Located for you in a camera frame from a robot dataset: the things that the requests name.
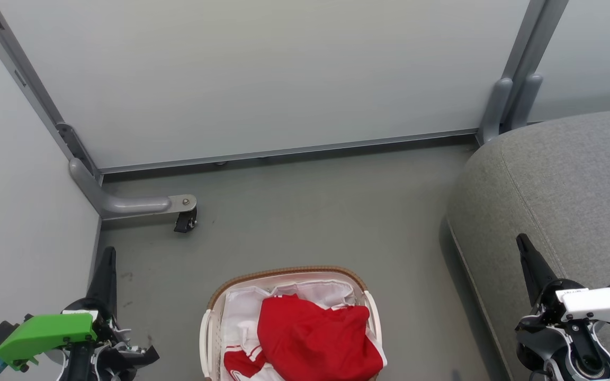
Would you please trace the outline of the red garment wide white band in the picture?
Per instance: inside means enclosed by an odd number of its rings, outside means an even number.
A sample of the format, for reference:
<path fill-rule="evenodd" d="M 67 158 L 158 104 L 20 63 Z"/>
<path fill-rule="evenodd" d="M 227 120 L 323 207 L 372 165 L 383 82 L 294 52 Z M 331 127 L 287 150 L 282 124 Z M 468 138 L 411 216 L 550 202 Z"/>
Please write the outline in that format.
<path fill-rule="evenodd" d="M 284 381 L 372 381 L 387 366 L 370 309 L 322 308 L 296 295 L 264 299 L 257 321 L 262 356 Z"/>

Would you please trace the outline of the white fabric basket liner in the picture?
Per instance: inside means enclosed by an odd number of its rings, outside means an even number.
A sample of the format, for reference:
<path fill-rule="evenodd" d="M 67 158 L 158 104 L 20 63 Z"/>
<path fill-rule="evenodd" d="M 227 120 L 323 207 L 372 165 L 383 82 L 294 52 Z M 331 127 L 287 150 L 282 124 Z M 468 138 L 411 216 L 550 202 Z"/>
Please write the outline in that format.
<path fill-rule="evenodd" d="M 226 347 L 242 346 L 245 351 L 259 344 L 257 321 L 264 299 L 274 296 L 296 295 L 312 301 L 322 308 L 336 308 L 344 305 L 358 305 L 354 301 L 353 288 L 336 280 L 308 280 L 290 285 L 278 285 L 273 289 L 256 286 L 233 289 L 227 293 L 222 316 L 222 375 L 221 381 L 233 381 L 223 366 Z M 284 381 L 267 362 L 273 381 Z"/>

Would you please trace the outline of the white laundry basket brown rim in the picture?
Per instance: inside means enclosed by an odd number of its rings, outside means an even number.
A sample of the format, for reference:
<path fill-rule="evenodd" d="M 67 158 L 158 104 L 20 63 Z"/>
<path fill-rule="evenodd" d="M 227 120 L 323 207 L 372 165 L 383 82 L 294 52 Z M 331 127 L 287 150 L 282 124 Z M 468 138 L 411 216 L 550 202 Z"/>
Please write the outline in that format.
<path fill-rule="evenodd" d="M 227 280 L 216 289 L 208 302 L 199 330 L 199 354 L 205 381 L 221 381 L 222 316 L 228 292 L 249 286 L 273 289 L 276 286 L 319 279 L 351 285 L 356 304 L 364 305 L 370 311 L 367 327 L 378 343 L 382 344 L 382 323 L 378 307 L 366 283 L 355 272 L 341 266 L 295 266 L 259 271 Z"/>

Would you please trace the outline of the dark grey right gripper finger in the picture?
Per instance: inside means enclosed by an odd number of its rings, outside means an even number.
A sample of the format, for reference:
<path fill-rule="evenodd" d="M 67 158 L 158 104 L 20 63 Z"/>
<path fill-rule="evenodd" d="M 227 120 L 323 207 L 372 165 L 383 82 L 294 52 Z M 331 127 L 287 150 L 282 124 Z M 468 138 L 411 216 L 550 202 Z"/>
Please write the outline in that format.
<path fill-rule="evenodd" d="M 548 284 L 557 280 L 557 276 L 542 254 L 532 244 L 525 233 L 516 237 L 528 299 L 534 306 Z"/>

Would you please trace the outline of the grey partition double post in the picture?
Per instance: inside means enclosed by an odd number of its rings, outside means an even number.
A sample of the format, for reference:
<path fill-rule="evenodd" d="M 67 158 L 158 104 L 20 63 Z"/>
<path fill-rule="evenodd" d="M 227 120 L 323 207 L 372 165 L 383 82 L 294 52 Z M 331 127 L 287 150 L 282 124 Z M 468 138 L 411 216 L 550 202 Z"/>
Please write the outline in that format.
<path fill-rule="evenodd" d="M 503 74 L 493 86 L 476 138 L 480 146 L 528 124 L 544 81 L 537 72 L 569 0 L 530 0 Z"/>

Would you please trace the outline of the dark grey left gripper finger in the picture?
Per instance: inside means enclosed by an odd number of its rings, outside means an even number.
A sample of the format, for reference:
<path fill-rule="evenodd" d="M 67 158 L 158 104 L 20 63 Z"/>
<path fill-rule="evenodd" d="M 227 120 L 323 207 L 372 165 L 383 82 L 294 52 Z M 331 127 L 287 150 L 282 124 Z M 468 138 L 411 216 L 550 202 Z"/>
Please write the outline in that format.
<path fill-rule="evenodd" d="M 99 301 L 109 314 L 117 310 L 116 249 L 108 246 L 100 256 L 93 278 L 88 287 L 87 297 Z"/>

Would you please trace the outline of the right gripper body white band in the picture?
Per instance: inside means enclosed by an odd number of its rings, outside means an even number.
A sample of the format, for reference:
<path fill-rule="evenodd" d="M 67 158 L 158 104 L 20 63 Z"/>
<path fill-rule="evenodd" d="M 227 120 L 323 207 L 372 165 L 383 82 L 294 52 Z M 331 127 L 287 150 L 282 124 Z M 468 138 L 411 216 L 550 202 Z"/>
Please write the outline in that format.
<path fill-rule="evenodd" d="M 610 352 L 598 337 L 606 324 L 610 287 L 557 279 L 516 326 L 516 356 L 526 367 L 610 367 Z"/>

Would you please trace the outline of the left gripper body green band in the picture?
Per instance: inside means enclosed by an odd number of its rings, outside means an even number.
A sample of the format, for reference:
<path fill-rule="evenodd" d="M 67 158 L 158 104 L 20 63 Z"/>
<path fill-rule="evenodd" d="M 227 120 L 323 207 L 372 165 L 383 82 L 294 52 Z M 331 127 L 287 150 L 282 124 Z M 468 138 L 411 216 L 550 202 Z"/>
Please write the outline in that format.
<path fill-rule="evenodd" d="M 137 372 L 159 360 L 153 346 L 131 344 L 128 332 L 101 302 L 83 297 L 57 314 L 27 314 L 0 345 L 0 359 L 20 372 L 53 351 L 63 372 Z"/>

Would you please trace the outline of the grey fabric sofa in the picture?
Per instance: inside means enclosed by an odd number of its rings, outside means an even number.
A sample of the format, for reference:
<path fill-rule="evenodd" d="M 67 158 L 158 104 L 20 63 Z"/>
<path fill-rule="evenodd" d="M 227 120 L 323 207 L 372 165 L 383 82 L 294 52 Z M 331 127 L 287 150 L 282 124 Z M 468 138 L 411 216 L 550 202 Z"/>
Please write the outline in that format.
<path fill-rule="evenodd" d="M 557 277 L 610 285 L 610 112 L 484 144 L 456 181 L 446 220 L 508 378 L 527 381 L 515 327 L 532 307 L 516 237 L 527 234 Z"/>

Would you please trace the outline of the grey partition foot bar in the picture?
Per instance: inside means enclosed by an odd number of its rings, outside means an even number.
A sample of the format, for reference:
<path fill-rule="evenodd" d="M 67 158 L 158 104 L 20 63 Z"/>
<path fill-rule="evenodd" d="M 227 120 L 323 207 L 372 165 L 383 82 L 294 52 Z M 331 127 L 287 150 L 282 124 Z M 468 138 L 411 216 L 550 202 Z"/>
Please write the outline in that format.
<path fill-rule="evenodd" d="M 103 220 L 167 214 L 188 214 L 194 217 L 197 213 L 197 200 L 191 194 L 117 197 L 106 192 L 78 158 L 70 160 L 68 169 L 70 177 Z"/>

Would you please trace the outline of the black caster wheel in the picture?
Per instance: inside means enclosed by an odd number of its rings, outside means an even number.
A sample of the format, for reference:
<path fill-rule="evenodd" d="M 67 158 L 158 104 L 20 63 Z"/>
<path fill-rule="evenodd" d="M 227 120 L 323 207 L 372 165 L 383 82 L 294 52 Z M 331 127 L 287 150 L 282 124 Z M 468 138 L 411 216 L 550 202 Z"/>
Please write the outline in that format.
<path fill-rule="evenodd" d="M 180 212 L 177 215 L 176 226 L 174 227 L 174 232 L 187 233 L 190 232 L 196 227 L 197 224 L 197 209 L 194 208 L 192 210 L 186 212 Z"/>

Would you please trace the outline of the grey partition post with bracket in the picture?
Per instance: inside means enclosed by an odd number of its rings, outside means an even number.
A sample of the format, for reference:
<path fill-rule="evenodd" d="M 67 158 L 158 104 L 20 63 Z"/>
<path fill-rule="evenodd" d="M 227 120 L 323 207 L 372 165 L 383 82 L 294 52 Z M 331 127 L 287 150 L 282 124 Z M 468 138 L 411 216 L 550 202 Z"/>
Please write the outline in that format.
<path fill-rule="evenodd" d="M 0 9 L 0 60 L 66 159 L 82 162 L 98 184 L 103 175 L 75 128 L 65 121 Z"/>

